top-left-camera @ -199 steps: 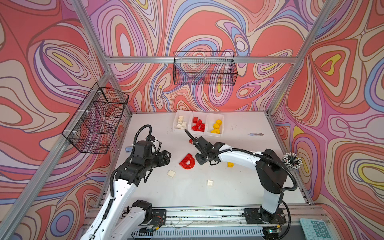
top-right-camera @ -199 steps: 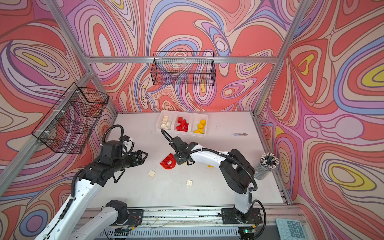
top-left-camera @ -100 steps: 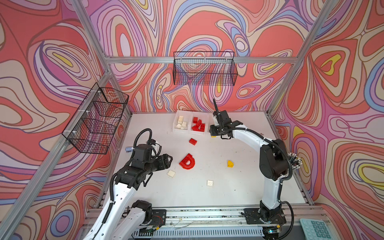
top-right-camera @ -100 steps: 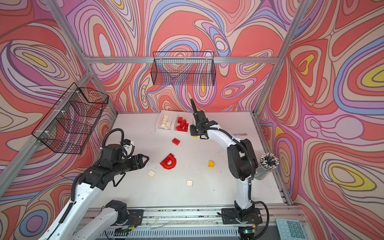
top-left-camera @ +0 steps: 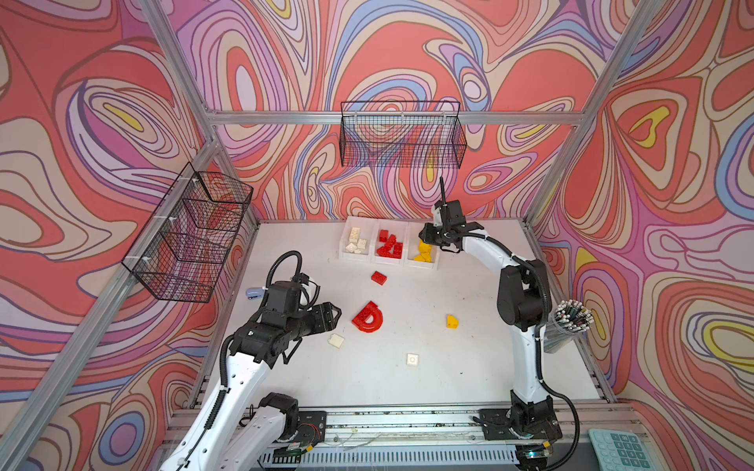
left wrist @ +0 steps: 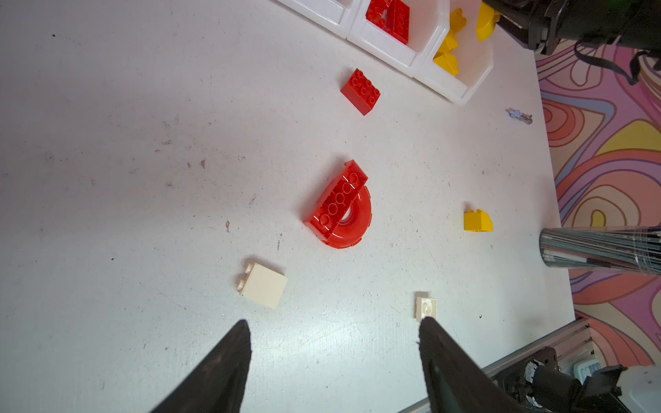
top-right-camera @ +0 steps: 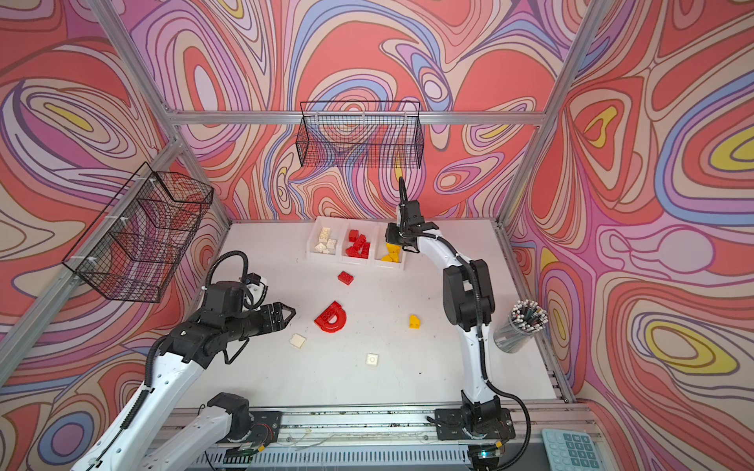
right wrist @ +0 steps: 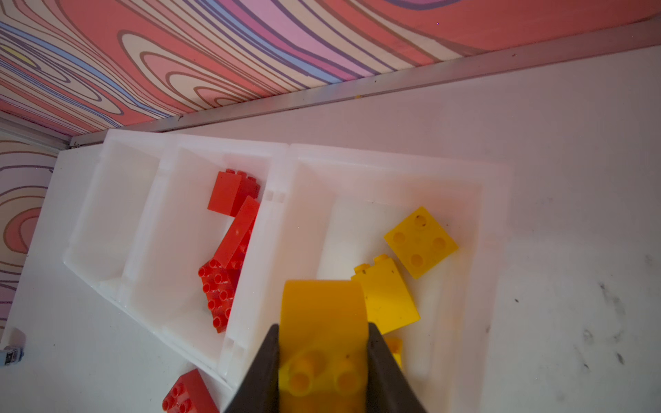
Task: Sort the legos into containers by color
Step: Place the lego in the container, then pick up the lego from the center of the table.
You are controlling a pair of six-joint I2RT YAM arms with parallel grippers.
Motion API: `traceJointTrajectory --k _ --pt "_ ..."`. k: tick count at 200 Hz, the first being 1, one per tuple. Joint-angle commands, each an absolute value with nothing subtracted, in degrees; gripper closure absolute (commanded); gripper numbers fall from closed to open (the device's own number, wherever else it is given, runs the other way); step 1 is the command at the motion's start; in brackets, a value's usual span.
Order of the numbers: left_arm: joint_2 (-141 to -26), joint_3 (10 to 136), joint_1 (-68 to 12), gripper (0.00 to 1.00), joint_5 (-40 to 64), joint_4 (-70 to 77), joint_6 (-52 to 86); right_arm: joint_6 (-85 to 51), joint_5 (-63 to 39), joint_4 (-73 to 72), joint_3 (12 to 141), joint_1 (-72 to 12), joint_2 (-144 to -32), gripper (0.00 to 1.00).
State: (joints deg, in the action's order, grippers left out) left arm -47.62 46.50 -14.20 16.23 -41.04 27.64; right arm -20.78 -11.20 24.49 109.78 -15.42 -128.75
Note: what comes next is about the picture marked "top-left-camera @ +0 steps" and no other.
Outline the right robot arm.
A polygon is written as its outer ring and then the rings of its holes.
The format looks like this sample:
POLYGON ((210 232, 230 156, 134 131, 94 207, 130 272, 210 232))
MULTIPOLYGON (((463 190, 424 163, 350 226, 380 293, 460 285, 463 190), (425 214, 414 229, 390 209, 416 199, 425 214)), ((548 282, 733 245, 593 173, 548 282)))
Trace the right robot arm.
POLYGON ((545 264, 525 259, 476 222, 469 222, 461 202, 447 200, 445 182, 432 209, 433 221, 419 233, 423 243, 451 253, 466 253, 498 277, 497 312, 511 330, 514 386, 511 406, 483 409, 473 418, 488 440, 514 438, 554 443, 563 437, 554 400, 567 397, 544 380, 542 337, 553 309, 545 264))

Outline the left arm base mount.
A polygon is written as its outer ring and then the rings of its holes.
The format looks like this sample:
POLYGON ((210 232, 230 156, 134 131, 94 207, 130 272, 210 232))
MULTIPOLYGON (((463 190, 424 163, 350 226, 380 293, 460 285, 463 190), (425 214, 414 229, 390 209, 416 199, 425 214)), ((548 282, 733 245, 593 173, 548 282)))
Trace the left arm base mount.
POLYGON ((325 441, 327 416, 325 410, 300 412, 292 433, 282 440, 275 441, 257 459, 257 465, 267 469, 302 464, 304 457, 325 441))

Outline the red long lego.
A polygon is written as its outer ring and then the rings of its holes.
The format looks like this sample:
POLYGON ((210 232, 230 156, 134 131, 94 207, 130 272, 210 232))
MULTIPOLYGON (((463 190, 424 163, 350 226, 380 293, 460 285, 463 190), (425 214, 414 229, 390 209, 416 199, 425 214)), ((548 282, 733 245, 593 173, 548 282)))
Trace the red long lego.
POLYGON ((403 256, 403 247, 404 245, 402 243, 395 243, 393 246, 392 257, 400 259, 403 256))

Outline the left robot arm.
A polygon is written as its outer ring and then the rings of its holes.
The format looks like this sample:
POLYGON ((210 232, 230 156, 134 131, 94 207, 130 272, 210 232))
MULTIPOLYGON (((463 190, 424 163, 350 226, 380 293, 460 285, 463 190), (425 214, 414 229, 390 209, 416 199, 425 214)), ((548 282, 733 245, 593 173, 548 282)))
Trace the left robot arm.
POLYGON ((276 442, 298 433, 298 401, 286 394, 251 400, 277 362, 288 363, 309 336, 332 332, 341 309, 318 300, 320 286, 289 250, 268 271, 259 308, 222 343, 219 380, 163 470, 249 470, 276 442))

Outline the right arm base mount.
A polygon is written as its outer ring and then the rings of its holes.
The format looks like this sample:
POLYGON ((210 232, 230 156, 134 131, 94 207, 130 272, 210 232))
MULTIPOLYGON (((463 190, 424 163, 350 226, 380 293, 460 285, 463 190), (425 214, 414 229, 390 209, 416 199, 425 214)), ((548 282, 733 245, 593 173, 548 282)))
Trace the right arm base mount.
POLYGON ((518 405, 511 408, 481 409, 473 422, 482 429, 486 441, 524 441, 514 446, 520 470, 545 470, 553 454, 553 443, 563 437, 555 414, 545 411, 531 415, 518 405))

